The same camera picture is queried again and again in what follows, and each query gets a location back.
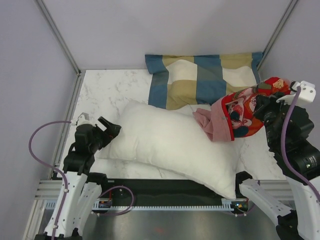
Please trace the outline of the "white pillow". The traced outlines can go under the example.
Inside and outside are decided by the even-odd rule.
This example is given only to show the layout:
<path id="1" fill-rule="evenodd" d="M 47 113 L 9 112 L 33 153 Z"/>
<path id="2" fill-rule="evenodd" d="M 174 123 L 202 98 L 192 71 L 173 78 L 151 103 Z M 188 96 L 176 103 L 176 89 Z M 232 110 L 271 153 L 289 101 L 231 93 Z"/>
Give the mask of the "white pillow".
<path id="1" fill-rule="evenodd" d="M 236 198 L 241 140 L 212 142 L 192 116 L 137 101 L 125 106 L 116 123 L 120 133 L 99 158 L 151 165 Z"/>

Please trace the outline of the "red patterned pillowcase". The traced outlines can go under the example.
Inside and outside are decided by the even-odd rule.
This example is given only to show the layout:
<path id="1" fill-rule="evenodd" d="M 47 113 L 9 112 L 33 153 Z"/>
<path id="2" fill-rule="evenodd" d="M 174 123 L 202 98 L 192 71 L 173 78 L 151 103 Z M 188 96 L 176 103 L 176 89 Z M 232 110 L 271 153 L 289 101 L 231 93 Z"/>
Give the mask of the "red patterned pillowcase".
<path id="1" fill-rule="evenodd" d="M 210 110 L 197 108 L 193 112 L 212 142 L 231 142 L 235 138 L 246 138 L 257 133 L 263 123 L 254 117 L 257 96 L 269 97 L 277 92 L 289 95 L 291 81 L 286 78 L 270 77 L 246 89 L 230 93 L 213 103 Z"/>

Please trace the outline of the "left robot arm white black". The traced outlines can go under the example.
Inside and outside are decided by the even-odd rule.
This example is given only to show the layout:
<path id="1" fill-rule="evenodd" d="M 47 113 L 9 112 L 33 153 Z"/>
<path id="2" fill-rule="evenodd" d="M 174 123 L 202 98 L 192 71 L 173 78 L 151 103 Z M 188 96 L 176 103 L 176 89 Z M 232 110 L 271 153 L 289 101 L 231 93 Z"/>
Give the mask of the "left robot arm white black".
<path id="1" fill-rule="evenodd" d="M 109 193 L 107 176 L 90 169 L 95 153 L 118 136 L 121 126 L 102 116 L 98 121 L 105 130 L 85 118 L 78 119 L 63 169 L 56 170 L 62 176 L 62 185 L 54 211 L 44 232 L 34 237 L 36 240 L 81 240 L 96 200 Z"/>

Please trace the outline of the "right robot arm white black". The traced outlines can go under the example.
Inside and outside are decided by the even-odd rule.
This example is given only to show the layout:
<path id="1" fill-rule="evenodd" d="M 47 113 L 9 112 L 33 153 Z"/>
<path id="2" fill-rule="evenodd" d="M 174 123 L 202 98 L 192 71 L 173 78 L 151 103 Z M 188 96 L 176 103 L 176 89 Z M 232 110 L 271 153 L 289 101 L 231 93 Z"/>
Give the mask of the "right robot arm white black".
<path id="1" fill-rule="evenodd" d="M 237 173 L 228 185 L 233 197 L 245 197 L 273 222 L 281 240 L 320 238 L 320 151 L 307 138 L 314 128 L 306 109 L 290 105 L 284 94 L 256 98 L 254 117 L 263 122 L 269 151 L 281 168 L 293 193 L 295 209 L 266 192 L 250 174 Z"/>

